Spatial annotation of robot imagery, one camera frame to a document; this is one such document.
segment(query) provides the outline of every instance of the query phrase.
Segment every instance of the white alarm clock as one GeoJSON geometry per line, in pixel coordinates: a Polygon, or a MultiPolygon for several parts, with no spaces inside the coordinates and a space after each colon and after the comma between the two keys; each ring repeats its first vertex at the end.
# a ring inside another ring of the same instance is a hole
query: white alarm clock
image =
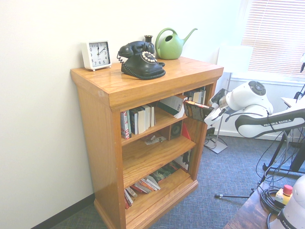
{"type": "Polygon", "coordinates": [[[112,65],[108,41],[81,43],[81,52],[85,68],[87,69],[95,71],[95,69],[106,68],[112,65]]]}

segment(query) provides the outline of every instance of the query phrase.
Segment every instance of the baseboard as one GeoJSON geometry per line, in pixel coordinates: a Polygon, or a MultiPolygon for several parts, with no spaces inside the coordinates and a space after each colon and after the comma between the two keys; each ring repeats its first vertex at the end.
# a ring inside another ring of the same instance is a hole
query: baseboard
{"type": "Polygon", "coordinates": [[[70,207],[66,208],[65,210],[57,213],[55,216],[48,218],[47,220],[43,221],[42,223],[36,225],[31,229],[50,229],[55,225],[63,222],[65,219],[69,218],[70,216],[74,215],[78,211],[82,210],[83,208],[93,204],[95,199],[94,193],[86,198],[78,201],[77,203],[71,205],[70,207]]]}
{"type": "MultiPolygon", "coordinates": [[[[220,133],[219,135],[222,135],[222,136],[230,136],[230,137],[243,137],[241,136],[237,131],[226,131],[226,130],[220,130],[220,133]]],[[[262,135],[260,137],[257,137],[257,139],[264,139],[264,140],[275,140],[275,138],[278,136],[278,133],[277,134],[266,134],[266,135],[262,135]]],[[[280,141],[281,140],[281,136],[280,135],[278,138],[277,138],[277,141],[280,141]]]]}

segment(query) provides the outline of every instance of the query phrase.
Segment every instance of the watering can spout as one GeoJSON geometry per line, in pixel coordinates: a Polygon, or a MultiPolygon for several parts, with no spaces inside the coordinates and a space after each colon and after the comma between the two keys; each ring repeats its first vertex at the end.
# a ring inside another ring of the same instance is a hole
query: watering can spout
{"type": "Polygon", "coordinates": [[[189,39],[189,37],[191,36],[191,34],[192,34],[195,30],[197,30],[197,28],[193,29],[193,30],[189,33],[189,35],[187,35],[186,38],[183,39],[183,44],[187,41],[187,39],[189,39]]]}

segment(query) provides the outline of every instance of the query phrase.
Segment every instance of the wooden table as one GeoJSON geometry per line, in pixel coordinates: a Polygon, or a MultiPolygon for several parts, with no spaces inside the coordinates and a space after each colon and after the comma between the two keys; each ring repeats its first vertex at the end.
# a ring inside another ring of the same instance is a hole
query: wooden table
{"type": "MultiPolygon", "coordinates": [[[[262,183],[263,189],[269,186],[262,183]]],[[[268,229],[266,221],[270,213],[260,201],[262,190],[258,188],[245,204],[238,210],[235,216],[227,223],[224,229],[268,229]]],[[[275,220],[276,215],[272,215],[270,222],[275,220]]]]}

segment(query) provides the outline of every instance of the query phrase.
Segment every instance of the watering can handle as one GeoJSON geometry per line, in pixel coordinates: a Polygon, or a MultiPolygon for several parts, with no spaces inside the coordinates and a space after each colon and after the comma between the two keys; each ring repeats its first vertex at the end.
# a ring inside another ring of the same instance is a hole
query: watering can handle
{"type": "Polygon", "coordinates": [[[173,34],[176,34],[176,35],[177,35],[176,31],[173,30],[173,29],[171,29],[171,28],[165,28],[164,30],[162,30],[162,31],[158,34],[158,36],[157,36],[157,38],[156,38],[156,44],[155,44],[156,52],[157,52],[158,55],[159,55],[159,51],[158,51],[158,49],[159,49],[159,38],[160,38],[160,36],[161,36],[162,33],[164,33],[165,31],[168,31],[168,30],[172,31],[173,34]]]}

